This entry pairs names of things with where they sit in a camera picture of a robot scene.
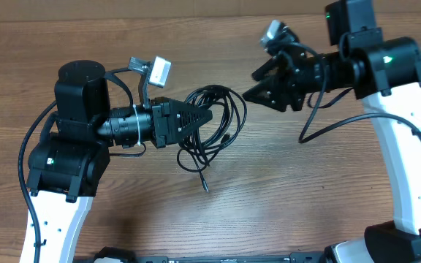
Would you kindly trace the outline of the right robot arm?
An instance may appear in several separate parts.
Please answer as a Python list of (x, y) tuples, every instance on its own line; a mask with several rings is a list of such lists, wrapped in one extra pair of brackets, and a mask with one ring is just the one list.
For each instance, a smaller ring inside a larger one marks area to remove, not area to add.
[(393, 199), (391, 221), (322, 252), (291, 254), (291, 262), (421, 262), (421, 50), (410, 37), (386, 40), (371, 1), (335, 1), (325, 7), (330, 44), (316, 53), (280, 20), (260, 40), (270, 59), (252, 74), (248, 102), (283, 112), (325, 107), (322, 97), (353, 92), (378, 137)]

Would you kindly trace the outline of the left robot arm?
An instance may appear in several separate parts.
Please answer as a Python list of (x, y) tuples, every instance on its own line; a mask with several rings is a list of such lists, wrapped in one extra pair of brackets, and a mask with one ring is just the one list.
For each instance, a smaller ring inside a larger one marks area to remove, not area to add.
[(72, 61), (58, 71), (55, 101), (38, 117), (43, 124), (33, 151), (19, 155), (28, 167), (24, 194), (29, 207), (22, 262), (71, 262), (99, 181), (113, 153), (152, 142), (163, 148), (182, 142), (212, 118), (202, 107), (178, 100), (148, 98), (148, 87), (163, 87), (171, 64), (131, 58), (127, 70), (140, 75), (140, 101), (113, 108), (108, 83), (118, 71), (100, 63)]

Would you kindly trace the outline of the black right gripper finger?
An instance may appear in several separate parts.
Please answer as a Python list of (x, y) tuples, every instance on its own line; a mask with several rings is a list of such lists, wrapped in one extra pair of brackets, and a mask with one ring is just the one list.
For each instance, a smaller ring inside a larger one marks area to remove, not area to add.
[(253, 102), (269, 107), (279, 112), (285, 112), (292, 106), (293, 96), (290, 92), (293, 81), (288, 77), (270, 76), (257, 82), (257, 84), (243, 94), (247, 102)]
[(263, 81), (269, 77), (273, 77), (278, 74), (280, 66), (281, 59), (278, 57), (272, 57), (271, 59), (266, 61), (261, 67), (256, 69), (251, 74), (251, 78), (254, 81)]

